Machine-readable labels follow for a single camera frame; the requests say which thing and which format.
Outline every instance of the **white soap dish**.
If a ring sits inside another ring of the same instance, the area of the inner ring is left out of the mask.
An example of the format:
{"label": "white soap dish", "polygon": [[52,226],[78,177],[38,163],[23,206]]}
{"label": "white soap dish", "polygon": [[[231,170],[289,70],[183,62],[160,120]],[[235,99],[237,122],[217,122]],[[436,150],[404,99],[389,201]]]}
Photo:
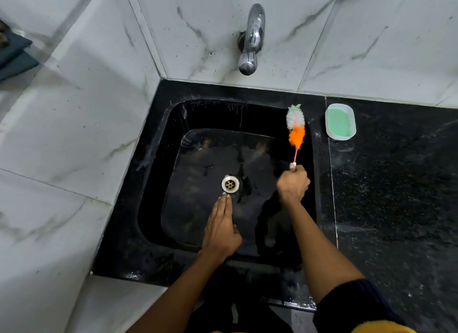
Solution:
{"label": "white soap dish", "polygon": [[331,104],[325,112],[326,133],[334,140],[348,140],[356,134],[353,109],[345,104]]}

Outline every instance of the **sink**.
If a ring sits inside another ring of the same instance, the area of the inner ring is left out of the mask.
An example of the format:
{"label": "sink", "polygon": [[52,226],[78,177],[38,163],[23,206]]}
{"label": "sink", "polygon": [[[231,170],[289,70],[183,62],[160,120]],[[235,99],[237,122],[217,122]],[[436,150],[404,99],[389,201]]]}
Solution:
{"label": "sink", "polygon": [[[232,259],[296,266],[301,255],[276,181],[288,169],[286,109],[221,100],[181,102],[170,112],[138,210],[151,243],[198,252],[226,175],[238,178],[233,221],[243,243]],[[302,205],[316,220],[311,132],[298,152],[311,185]]]}

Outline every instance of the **drain strainer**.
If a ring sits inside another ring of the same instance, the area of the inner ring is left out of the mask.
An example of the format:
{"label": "drain strainer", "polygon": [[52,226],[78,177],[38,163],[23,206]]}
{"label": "drain strainer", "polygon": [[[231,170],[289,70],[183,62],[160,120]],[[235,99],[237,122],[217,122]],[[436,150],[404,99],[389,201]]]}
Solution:
{"label": "drain strainer", "polygon": [[221,187],[227,193],[235,193],[240,187],[240,181],[233,175],[226,175],[221,181]]}

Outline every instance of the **faucet spout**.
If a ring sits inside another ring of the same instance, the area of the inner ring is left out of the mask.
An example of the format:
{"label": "faucet spout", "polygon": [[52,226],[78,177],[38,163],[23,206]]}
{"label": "faucet spout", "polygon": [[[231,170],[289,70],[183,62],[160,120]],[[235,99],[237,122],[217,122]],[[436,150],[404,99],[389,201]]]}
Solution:
{"label": "faucet spout", "polygon": [[243,53],[239,58],[239,70],[243,75],[251,75],[257,69],[256,53],[261,50],[264,43],[265,26],[264,8],[260,4],[253,5],[248,15]]}

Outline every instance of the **faucet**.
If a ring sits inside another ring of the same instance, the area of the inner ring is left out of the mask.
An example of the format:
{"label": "faucet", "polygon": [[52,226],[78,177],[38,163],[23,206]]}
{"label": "faucet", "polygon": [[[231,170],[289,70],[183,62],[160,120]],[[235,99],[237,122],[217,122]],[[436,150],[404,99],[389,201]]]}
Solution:
{"label": "faucet", "polygon": [[239,58],[239,70],[243,75],[251,75],[257,68],[256,53],[262,48],[264,42],[264,27],[266,14],[260,4],[255,4],[250,9],[248,24],[245,32],[245,43],[242,55]]}

